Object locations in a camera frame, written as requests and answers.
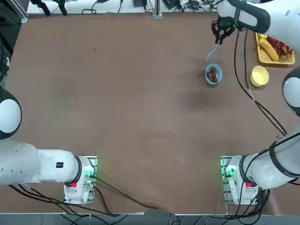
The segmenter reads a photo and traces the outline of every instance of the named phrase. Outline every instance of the sticker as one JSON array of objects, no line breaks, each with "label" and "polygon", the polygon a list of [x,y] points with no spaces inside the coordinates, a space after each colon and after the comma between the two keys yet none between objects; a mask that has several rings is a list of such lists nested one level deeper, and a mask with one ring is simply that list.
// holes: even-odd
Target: sticker
[{"label": "sticker", "polygon": [[56,168],[63,168],[64,167],[64,162],[57,162],[56,163]]}]

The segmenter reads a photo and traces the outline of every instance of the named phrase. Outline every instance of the small bowl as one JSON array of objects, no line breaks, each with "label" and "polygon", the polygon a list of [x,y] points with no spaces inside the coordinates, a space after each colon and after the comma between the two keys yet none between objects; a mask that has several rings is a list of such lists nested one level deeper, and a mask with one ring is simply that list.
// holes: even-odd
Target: small bowl
[{"label": "small bowl", "polygon": [[[215,68],[216,69],[216,74],[217,74],[217,82],[214,83],[214,82],[211,82],[209,80],[209,78],[207,77],[207,72],[210,71],[210,69],[212,68]],[[219,67],[217,64],[209,64],[207,67],[206,67],[206,70],[205,70],[205,79],[206,79],[206,82],[210,85],[216,85],[217,83],[219,83],[222,79],[222,69],[221,67]]]},{"label": "small bowl", "polygon": [[269,73],[265,67],[256,66],[250,75],[251,83],[256,87],[261,87],[269,82]]}]

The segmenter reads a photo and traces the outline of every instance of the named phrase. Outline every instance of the food items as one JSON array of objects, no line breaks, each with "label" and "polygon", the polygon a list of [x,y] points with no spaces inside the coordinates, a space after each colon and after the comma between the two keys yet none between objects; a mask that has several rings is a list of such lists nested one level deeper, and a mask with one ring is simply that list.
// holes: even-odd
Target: food items
[{"label": "food items", "polygon": [[262,47],[272,58],[273,61],[279,61],[279,56],[276,50],[272,47],[272,45],[265,39],[261,38],[259,40],[259,45]]},{"label": "food items", "polygon": [[216,68],[214,68],[214,67],[211,68],[210,71],[206,73],[206,76],[209,79],[209,81],[211,81],[213,83],[217,83],[218,82]]},{"label": "food items", "polygon": [[292,56],[292,49],[285,43],[276,40],[272,37],[267,37],[267,41],[274,47],[275,51],[277,52],[280,61],[286,61],[289,57]]},{"label": "food items", "polygon": [[262,39],[267,39],[267,35],[265,35],[265,34],[258,34],[258,36],[259,36],[259,38],[262,38]]},{"label": "food items", "polygon": [[275,38],[272,37],[267,37],[267,41],[275,48],[275,46],[278,44],[278,40],[276,40]]},{"label": "food items", "polygon": [[286,61],[288,60],[293,53],[293,50],[290,49],[290,47],[288,45],[286,45],[285,43],[279,41],[278,44],[275,47],[279,57],[280,57],[280,61]]}]

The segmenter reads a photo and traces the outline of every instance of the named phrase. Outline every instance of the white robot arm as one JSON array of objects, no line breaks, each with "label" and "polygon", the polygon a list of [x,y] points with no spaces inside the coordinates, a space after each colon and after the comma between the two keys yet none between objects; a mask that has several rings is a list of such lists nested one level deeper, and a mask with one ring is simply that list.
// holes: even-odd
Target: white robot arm
[{"label": "white robot arm", "polygon": [[260,4],[242,0],[224,0],[217,4],[217,11],[220,17],[232,18],[233,22],[282,41],[300,53],[298,0],[273,0]]},{"label": "white robot arm", "polygon": [[[224,0],[218,3],[217,10],[221,18],[271,36],[300,53],[300,1],[273,0],[254,4],[244,0]],[[285,77],[282,93],[287,104],[300,116],[300,67]],[[282,140],[298,132],[300,127]],[[226,170],[233,202],[250,204],[258,186],[263,189],[276,188],[299,177],[299,149],[300,137],[297,136],[259,156],[250,166],[250,161],[257,154],[234,156]]]},{"label": "white robot arm", "polygon": [[64,183],[65,200],[73,204],[94,202],[97,157],[74,156],[65,150],[40,150],[10,139],[20,127],[18,100],[0,86],[0,185]]}]

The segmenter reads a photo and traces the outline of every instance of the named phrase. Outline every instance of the metal leg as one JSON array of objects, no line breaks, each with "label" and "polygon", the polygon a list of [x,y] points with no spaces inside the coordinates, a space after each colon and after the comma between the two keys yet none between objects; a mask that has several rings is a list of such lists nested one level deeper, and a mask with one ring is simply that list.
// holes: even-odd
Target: metal leg
[{"label": "metal leg", "polygon": [[155,8],[154,8],[154,12],[152,13],[152,16],[154,18],[163,18],[163,15],[160,11],[160,3],[161,0],[155,0]]}]

